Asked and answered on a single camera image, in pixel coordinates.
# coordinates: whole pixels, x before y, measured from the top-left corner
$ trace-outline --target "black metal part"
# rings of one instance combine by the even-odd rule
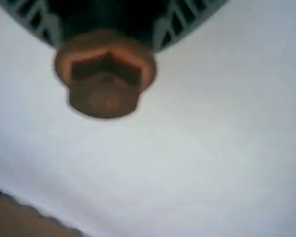
[[[47,1],[0,0],[0,6],[33,35],[51,47],[59,47],[62,42],[60,19],[51,13]],[[177,43],[210,18],[227,1],[170,0],[167,10],[154,24],[153,50],[160,52]]]

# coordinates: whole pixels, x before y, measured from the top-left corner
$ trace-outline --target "copper bolt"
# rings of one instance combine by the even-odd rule
[[[155,61],[147,48],[110,31],[84,34],[64,44],[55,69],[69,88],[70,105],[103,119],[135,111],[140,94],[156,75]]]

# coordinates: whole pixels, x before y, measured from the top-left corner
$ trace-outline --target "wooden surface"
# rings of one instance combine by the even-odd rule
[[[74,237],[74,235],[0,198],[0,237]]]

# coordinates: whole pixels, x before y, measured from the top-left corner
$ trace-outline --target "metal grille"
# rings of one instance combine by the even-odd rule
[[[155,25],[153,49],[159,52],[187,36],[228,0],[173,0]],[[60,27],[45,0],[0,0],[0,5],[23,27],[52,47],[59,47]]]

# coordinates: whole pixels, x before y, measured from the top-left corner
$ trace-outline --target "white surface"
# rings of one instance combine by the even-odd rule
[[[53,53],[0,10],[0,188],[99,237],[296,237],[296,0],[231,0],[122,120]]]

